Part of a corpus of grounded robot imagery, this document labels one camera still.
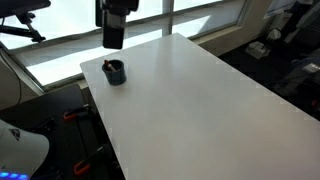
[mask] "black robot end effector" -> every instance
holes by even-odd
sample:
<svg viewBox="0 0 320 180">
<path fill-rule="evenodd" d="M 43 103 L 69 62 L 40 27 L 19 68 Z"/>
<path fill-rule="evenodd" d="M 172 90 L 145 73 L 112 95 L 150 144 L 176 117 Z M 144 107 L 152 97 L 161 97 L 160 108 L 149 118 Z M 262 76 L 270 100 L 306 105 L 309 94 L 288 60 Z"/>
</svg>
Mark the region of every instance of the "black robot end effector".
<svg viewBox="0 0 320 180">
<path fill-rule="evenodd" d="M 126 16 L 138 6 L 139 0 L 100 0 L 103 47 L 122 49 Z"/>
</svg>

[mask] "white table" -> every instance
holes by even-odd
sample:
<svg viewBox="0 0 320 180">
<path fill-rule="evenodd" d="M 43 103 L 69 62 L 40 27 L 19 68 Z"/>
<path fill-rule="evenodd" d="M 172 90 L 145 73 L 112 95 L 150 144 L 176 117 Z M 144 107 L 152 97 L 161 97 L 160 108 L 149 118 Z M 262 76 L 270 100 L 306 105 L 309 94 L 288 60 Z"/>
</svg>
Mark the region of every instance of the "white table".
<svg viewBox="0 0 320 180">
<path fill-rule="evenodd" d="M 179 34 L 81 65 L 127 180 L 319 180 L 320 124 Z"/>
</svg>

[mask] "black cable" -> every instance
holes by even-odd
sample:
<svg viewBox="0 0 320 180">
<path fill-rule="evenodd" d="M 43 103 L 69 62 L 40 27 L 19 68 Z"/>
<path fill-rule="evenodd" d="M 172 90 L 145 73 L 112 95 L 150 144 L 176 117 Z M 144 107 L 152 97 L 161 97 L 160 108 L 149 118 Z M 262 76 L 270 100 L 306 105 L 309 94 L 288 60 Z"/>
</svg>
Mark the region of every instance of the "black cable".
<svg viewBox="0 0 320 180">
<path fill-rule="evenodd" d="M 279 28 L 273 28 L 273 29 L 270 29 L 266 34 L 268 35 L 268 34 L 269 34 L 271 31 L 273 31 L 274 29 L 277 29 L 277 30 L 281 33 L 281 30 L 280 30 Z M 249 41 L 249 44 L 253 43 L 253 41 L 254 41 L 256 38 L 258 38 L 259 36 L 262 36 L 263 34 L 265 34 L 265 33 L 259 33 L 259 34 L 256 34 L 255 36 L 253 36 L 252 39 Z M 249 50 L 255 49 L 256 47 L 259 46 L 259 44 L 260 44 L 260 43 L 258 42 L 258 44 L 257 44 L 255 47 L 253 47 L 253 48 L 248 47 L 248 49 L 249 49 Z"/>
<path fill-rule="evenodd" d="M 249 49 L 249 50 L 255 49 L 255 48 L 258 47 L 260 44 L 261 44 L 261 43 L 258 42 L 257 45 L 256 45 L 255 47 L 253 47 L 253 48 L 250 48 L 250 44 L 249 44 L 248 49 Z"/>
<path fill-rule="evenodd" d="M 3 26 L 4 24 L 4 21 L 5 21 L 5 18 L 2 18 L 2 23 L 1 23 L 1 26 Z M 20 102 L 21 102 L 21 99 L 22 99 L 22 87 L 21 87 L 21 80 L 18 76 L 18 74 L 13 70 L 13 68 L 10 66 L 10 64 L 7 62 L 7 60 L 3 57 L 1 51 L 0 51 L 0 56 L 1 58 L 3 59 L 3 62 L 10 68 L 10 70 L 14 73 L 14 75 L 17 77 L 17 80 L 18 80 L 18 83 L 19 83 L 19 99 L 15 105 L 15 109 L 18 108 Z"/>
</svg>

